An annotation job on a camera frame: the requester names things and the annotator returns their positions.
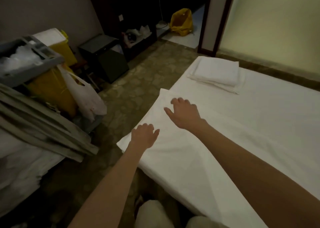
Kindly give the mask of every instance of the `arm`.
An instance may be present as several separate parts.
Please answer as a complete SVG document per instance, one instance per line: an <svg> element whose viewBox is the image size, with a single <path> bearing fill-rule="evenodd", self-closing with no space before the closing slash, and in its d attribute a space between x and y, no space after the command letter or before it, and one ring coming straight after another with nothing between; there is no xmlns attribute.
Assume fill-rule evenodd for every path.
<svg viewBox="0 0 320 228"><path fill-rule="evenodd" d="M201 119L197 106L174 98L170 119L194 134L212 153L246 200L270 228L319 227L320 201Z"/></svg>
<svg viewBox="0 0 320 228"><path fill-rule="evenodd" d="M156 141L160 130L139 125L131 132L128 148L90 194L68 228L117 228L130 185L142 154Z"/></svg>

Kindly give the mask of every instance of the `wooden door frame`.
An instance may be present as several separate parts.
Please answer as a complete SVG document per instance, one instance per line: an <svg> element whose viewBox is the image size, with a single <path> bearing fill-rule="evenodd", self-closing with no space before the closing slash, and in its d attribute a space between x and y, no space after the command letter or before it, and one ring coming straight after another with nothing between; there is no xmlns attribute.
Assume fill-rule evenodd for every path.
<svg viewBox="0 0 320 228"><path fill-rule="evenodd" d="M220 20L220 25L218 28L218 33L217 33L216 38L215 39L213 38L213 40L215 40L215 43L214 43L214 47L213 47L212 51L202 48L202 42L203 42L203 37L204 37L205 29L206 29L210 1L211 0L206 0L206 4L204 7L204 15L203 15L203 20L202 20L202 27L201 27L201 33L200 33L200 39L199 39L199 45L198 45L198 53L201 53L201 54L204 54L207 56L211 56L211 57L215 57L216 53L219 49L219 45L220 45L220 42L222 39L224 28L227 23L227 18L228 18L229 11L230 11L233 0L226 0L226 2L225 2L222 17Z"/></svg>

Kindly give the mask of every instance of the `yellow bag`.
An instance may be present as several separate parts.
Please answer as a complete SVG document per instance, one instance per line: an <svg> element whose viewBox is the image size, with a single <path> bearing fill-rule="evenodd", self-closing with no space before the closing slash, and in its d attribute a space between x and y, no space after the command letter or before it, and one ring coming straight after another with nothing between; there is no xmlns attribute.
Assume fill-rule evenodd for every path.
<svg viewBox="0 0 320 228"><path fill-rule="evenodd" d="M186 36L193 31L192 14L190 9L181 9L171 17L170 29L181 36Z"/></svg>
<svg viewBox="0 0 320 228"><path fill-rule="evenodd" d="M65 65L66 70L73 71ZM77 113L78 105L69 92L64 79L57 67L34 78L27 85L32 96L58 107L59 111L67 112L70 118Z"/></svg>

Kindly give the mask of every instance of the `folded towel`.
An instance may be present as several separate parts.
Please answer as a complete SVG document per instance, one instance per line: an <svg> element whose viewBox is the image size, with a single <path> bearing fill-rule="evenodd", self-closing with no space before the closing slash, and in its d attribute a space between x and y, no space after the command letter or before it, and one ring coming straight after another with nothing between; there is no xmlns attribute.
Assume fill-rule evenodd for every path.
<svg viewBox="0 0 320 228"><path fill-rule="evenodd" d="M242 88L242 86L244 85L245 83L245 79L246 79L246 75L245 75L245 71L244 69L241 69L241 68L238 68L238 75L237 75L237 83L236 85L232 86L232 85L227 85L227 84L221 84L221 83L217 83L215 81L212 80L212 78L210 78L210 80L208 80L208 77L203 77L203 76L195 76L194 73L197 71L199 65L200 65L200 62L203 60L203 59L206 59L208 57L205 57L205 56L199 56L196 60L198 61L197 64L195 65L194 69L192 69L190 71L190 74L187 75L188 78L192 79L192 80L196 80L196 81L199 81L199 82L203 82L203 83L208 83L208 84L212 84L212 85L215 85L219 88L222 88L228 92L232 92L232 93L236 93L236 94L239 94L240 92L240 89Z"/></svg>
<svg viewBox="0 0 320 228"><path fill-rule="evenodd" d="M202 57L193 75L205 81L235 86L238 83L239 62Z"/></svg>

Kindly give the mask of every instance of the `massage table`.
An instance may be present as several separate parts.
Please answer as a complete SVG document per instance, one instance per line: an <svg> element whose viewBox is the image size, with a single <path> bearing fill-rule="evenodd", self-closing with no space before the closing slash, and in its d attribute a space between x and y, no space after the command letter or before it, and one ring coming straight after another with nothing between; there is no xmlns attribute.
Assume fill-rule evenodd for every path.
<svg viewBox="0 0 320 228"><path fill-rule="evenodd" d="M164 112L173 109L173 97L183 97L223 135L320 199L320 92L240 68L245 84L239 95L230 93L187 77L199 60L169 91L161 89L139 122L160 129L139 167L197 215L229 228L267 227L206 147ZM122 151L130 139L117 143Z"/></svg>

